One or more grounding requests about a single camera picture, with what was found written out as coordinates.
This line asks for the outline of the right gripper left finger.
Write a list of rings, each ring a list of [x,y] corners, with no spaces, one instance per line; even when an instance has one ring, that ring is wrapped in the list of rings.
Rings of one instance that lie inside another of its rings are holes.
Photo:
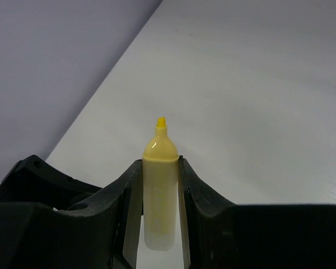
[[[39,157],[0,183],[0,268],[136,268],[142,162],[104,188]]]

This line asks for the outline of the yellow highlighter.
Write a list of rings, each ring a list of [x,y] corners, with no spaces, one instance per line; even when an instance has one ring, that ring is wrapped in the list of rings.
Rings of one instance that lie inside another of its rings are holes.
[[[168,251],[174,245],[178,159],[176,146],[167,133],[166,119],[161,117],[142,154],[144,242],[153,251]]]

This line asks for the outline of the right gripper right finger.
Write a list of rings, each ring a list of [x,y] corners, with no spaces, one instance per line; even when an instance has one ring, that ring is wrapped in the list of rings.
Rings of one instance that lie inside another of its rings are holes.
[[[185,268],[336,268],[336,205],[237,205],[178,165]]]

